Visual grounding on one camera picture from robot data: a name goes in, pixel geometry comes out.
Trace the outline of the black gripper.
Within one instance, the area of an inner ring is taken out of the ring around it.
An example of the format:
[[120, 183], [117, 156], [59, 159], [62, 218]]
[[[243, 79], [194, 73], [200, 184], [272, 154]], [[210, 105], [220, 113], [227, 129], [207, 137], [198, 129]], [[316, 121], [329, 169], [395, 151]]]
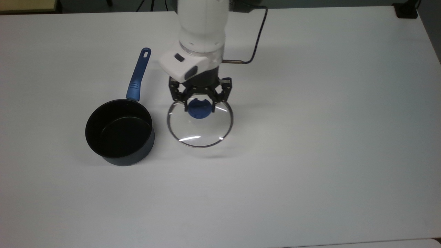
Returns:
[[207, 94], [211, 97], [212, 113], [219, 103], [227, 103], [230, 91], [233, 89], [231, 77], [220, 79], [218, 77], [219, 67], [205, 71], [191, 77], [184, 83], [180, 83], [172, 77], [168, 79], [168, 87], [172, 100], [184, 105], [184, 111], [188, 112], [189, 96], [193, 94]]

